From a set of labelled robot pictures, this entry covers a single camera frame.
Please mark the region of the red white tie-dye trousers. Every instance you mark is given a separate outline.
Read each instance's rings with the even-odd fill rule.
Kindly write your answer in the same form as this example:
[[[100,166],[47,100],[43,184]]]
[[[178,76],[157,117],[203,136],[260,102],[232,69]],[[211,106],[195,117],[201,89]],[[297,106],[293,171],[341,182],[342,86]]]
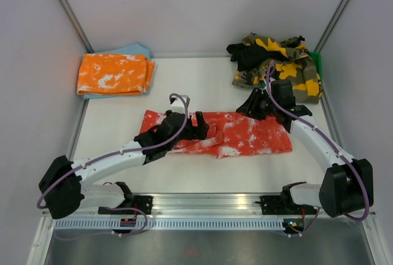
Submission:
[[[292,151],[292,143],[283,126],[274,117],[255,120],[236,112],[204,112],[209,125],[205,140],[183,140],[172,153],[211,155],[221,159]]]

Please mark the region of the camouflage yellow green trousers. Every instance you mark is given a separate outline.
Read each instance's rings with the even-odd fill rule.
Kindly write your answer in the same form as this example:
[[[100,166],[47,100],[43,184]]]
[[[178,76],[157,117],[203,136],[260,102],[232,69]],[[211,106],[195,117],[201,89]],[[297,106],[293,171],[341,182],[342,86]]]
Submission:
[[[228,45],[230,61],[237,64],[232,85],[261,88],[268,66],[274,64],[271,78],[290,81],[297,102],[318,104],[322,97],[321,77],[304,41],[302,36],[277,41],[252,33],[240,43]]]

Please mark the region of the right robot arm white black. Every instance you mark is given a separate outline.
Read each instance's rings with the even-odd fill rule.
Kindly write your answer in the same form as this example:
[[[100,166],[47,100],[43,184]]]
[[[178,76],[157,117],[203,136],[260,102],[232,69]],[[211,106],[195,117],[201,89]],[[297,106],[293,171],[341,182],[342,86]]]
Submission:
[[[321,184],[297,182],[282,188],[280,206],[295,213],[302,205],[323,209],[332,217],[363,221],[373,198],[373,168],[367,159],[355,159],[317,125],[312,112],[297,104],[289,81],[275,80],[264,90],[255,88],[236,113],[255,120],[269,116],[299,140],[324,170]]]

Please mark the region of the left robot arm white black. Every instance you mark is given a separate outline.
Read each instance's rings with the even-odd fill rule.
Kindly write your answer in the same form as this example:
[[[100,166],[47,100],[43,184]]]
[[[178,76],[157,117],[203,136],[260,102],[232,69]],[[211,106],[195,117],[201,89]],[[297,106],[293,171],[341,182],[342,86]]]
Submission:
[[[140,133],[116,151],[77,161],[64,155],[55,158],[38,184],[42,193],[38,208],[48,209],[55,220],[88,207],[129,213],[134,200],[125,183],[104,186],[96,182],[164,158],[182,140],[205,140],[209,125],[201,112],[196,112],[195,117],[193,123],[189,114],[169,110],[161,124]]]

